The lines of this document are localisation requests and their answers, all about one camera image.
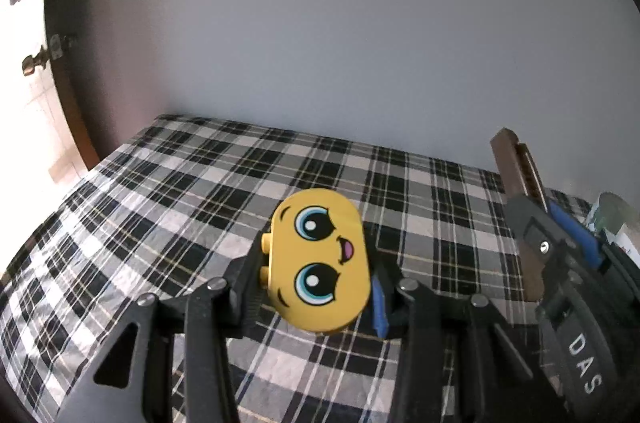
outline checkered fabric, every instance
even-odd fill
[[[280,200],[311,187],[347,196],[405,275],[443,294],[483,292],[511,323],[534,320],[497,174],[290,130],[164,115],[89,172],[2,277],[0,374],[37,420],[53,421],[130,299],[186,294],[221,275]],[[552,195],[577,215],[588,212],[584,201]],[[228,342],[241,419],[386,421],[399,342],[361,322],[319,337],[262,306],[250,337]],[[445,419],[455,399],[449,340]],[[176,343],[175,421],[184,420],[183,345]]]

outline blue iris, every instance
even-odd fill
[[[306,207],[300,210],[295,220],[296,232],[307,241],[321,241],[331,235],[335,229],[324,207]]]
[[[296,275],[295,289],[300,300],[312,306],[323,306],[334,300],[338,274],[324,262],[306,265]]]

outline wall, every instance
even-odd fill
[[[81,99],[102,152],[174,111],[495,169],[489,140],[508,126],[546,185],[640,206],[632,0],[72,5],[90,67]]]

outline tiled floor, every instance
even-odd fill
[[[44,0],[0,0],[0,271],[87,172],[50,64],[22,75],[22,60],[41,44]]]

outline blue object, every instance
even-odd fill
[[[597,238],[582,226],[574,216],[562,210],[556,202],[549,200],[548,204],[549,215],[578,243],[578,246],[582,249],[582,256],[589,266],[592,268],[600,266],[604,258],[600,254],[600,242]]]
[[[386,338],[389,333],[389,321],[386,319],[385,292],[378,275],[371,278],[371,298],[373,300],[373,328],[378,338]]]

